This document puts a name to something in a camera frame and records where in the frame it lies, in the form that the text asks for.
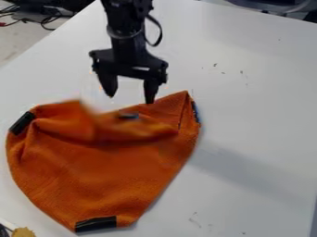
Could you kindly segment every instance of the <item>orange towel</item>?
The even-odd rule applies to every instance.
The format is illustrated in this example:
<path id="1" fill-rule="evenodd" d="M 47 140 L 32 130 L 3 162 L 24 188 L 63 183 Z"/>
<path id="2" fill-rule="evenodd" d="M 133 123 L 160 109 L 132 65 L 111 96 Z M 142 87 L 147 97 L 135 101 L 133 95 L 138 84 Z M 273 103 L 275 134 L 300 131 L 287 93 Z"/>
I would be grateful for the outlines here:
<path id="1" fill-rule="evenodd" d="M 93 115 L 79 101 L 37 106 L 9 132 L 18 187 L 72 231 L 137 221 L 182 168 L 199 131 L 188 92 Z"/>

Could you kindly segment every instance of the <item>table surface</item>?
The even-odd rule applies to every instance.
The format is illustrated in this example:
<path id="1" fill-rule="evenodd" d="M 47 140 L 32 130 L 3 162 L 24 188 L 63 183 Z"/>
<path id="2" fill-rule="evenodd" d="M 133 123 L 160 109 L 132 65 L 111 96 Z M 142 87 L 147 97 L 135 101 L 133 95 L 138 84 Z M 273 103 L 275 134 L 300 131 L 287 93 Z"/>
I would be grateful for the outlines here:
<path id="1" fill-rule="evenodd" d="M 188 90 L 204 123 L 191 159 L 126 230 L 86 236 L 310 236 L 317 190 L 317 25 L 228 6 L 157 0 L 164 29 L 150 51 L 170 63 L 159 96 Z M 149 37 L 156 36 L 149 24 Z M 94 2 L 0 71 L 0 142 L 30 107 L 80 97 L 99 110 L 144 101 L 121 79 L 110 100 L 89 73 L 92 49 L 109 47 Z M 1 148 L 1 217 L 37 236 L 75 236 L 12 181 Z"/>

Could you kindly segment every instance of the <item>background floor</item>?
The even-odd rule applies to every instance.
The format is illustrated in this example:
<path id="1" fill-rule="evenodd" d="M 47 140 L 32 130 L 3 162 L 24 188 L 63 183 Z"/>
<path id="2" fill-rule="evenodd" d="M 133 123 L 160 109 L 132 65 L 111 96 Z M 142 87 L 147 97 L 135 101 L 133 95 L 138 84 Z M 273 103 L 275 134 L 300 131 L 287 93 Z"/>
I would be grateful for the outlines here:
<path id="1" fill-rule="evenodd" d="M 201 0 L 213 4 L 223 6 L 235 6 L 225 0 Z M 0 0 L 0 9 L 10 6 L 8 2 Z M 291 18 L 302 19 L 302 13 L 292 14 Z M 56 28 L 63 24 L 66 19 L 58 19 L 47 27 Z M 0 18 L 0 22 L 12 22 L 11 17 Z M 0 28 L 0 68 L 3 67 L 7 62 L 13 60 L 28 48 L 32 47 L 35 43 L 43 39 L 45 36 L 50 34 L 51 31 L 47 31 L 37 23 L 23 23 L 19 22 L 15 25 Z"/>

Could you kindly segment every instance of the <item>fabric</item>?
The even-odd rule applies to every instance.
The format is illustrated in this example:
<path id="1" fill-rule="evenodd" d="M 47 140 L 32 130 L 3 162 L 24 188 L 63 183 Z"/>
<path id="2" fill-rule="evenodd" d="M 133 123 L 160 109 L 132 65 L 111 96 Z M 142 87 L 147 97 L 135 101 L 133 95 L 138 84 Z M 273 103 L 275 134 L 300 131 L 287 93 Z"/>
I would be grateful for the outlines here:
<path id="1" fill-rule="evenodd" d="M 29 199 L 70 230 L 126 227 L 190 157 L 194 109 L 188 92 L 99 115 L 79 101 L 37 106 L 29 125 L 8 133 L 8 165 Z"/>

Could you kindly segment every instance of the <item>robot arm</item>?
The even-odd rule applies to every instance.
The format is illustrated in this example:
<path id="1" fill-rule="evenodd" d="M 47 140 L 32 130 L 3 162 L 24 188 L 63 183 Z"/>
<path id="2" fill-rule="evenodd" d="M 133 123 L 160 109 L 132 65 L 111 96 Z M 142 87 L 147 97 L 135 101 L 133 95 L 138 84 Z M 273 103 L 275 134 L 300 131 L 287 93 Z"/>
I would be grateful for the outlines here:
<path id="1" fill-rule="evenodd" d="M 118 76 L 144 80 L 147 104 L 152 104 L 162 83 L 167 82 L 168 63 L 150 55 L 146 50 L 145 20 L 149 19 L 160 29 L 159 23 L 149 15 L 152 0 L 101 0 L 108 17 L 107 32 L 111 49 L 90 52 L 93 69 L 110 97 L 118 90 Z"/>

